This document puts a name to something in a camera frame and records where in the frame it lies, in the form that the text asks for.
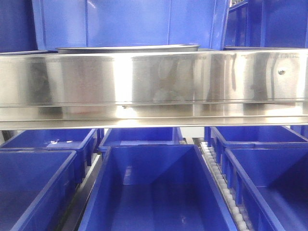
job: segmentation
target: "bolt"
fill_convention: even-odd
[[[281,75],[281,76],[284,75],[285,74],[285,70],[284,69],[278,70],[278,74]]]

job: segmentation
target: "stainless steel shelf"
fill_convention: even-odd
[[[304,124],[308,50],[0,56],[0,129]]]

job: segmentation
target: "blue crate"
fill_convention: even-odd
[[[0,1],[0,52],[36,49],[31,0]]]
[[[308,148],[226,149],[228,187],[254,230],[308,230]]]
[[[306,0],[245,0],[229,10],[225,46],[308,47]]]
[[[179,144],[183,140],[180,128],[112,128],[99,145],[104,155],[108,147],[140,144]]]
[[[32,0],[40,50],[200,44],[221,50],[229,0]]]
[[[194,145],[110,148],[79,231],[236,231]]]
[[[85,161],[91,165],[91,156],[97,142],[97,129],[49,129],[27,130],[12,137],[0,151],[21,150],[75,150],[77,161],[76,183],[85,177]]]
[[[261,46],[262,0],[244,0],[230,7],[225,46]]]
[[[75,193],[75,151],[0,152],[0,230],[54,230]]]
[[[211,127],[216,162],[226,172],[225,148],[308,147],[308,139],[286,126]]]

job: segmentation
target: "stainless steel tray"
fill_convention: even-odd
[[[200,45],[161,45],[161,46],[132,46],[132,47],[74,47],[57,48],[59,54],[88,54],[88,53],[141,53],[141,52],[193,52]]]

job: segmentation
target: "plastic storage bin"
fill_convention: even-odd
[[[262,0],[244,0],[230,7],[225,46],[261,46]]]
[[[245,0],[230,8],[225,46],[308,47],[306,0]]]
[[[183,140],[180,128],[112,128],[99,145],[105,154],[108,147],[140,144],[179,144]]]
[[[75,192],[75,151],[0,152],[0,230],[54,230]]]
[[[0,1],[0,52],[36,49],[31,0]]]
[[[75,150],[76,183],[81,183],[85,177],[85,161],[91,165],[96,142],[97,129],[27,130],[0,145],[0,151]]]
[[[308,230],[308,148],[226,149],[228,186],[258,231]]]
[[[235,231],[194,145],[110,148],[79,231]]]
[[[32,0],[40,50],[199,44],[223,48],[229,0]]]
[[[286,126],[211,127],[211,135],[217,163],[222,155],[223,173],[225,148],[308,147],[308,139]]]

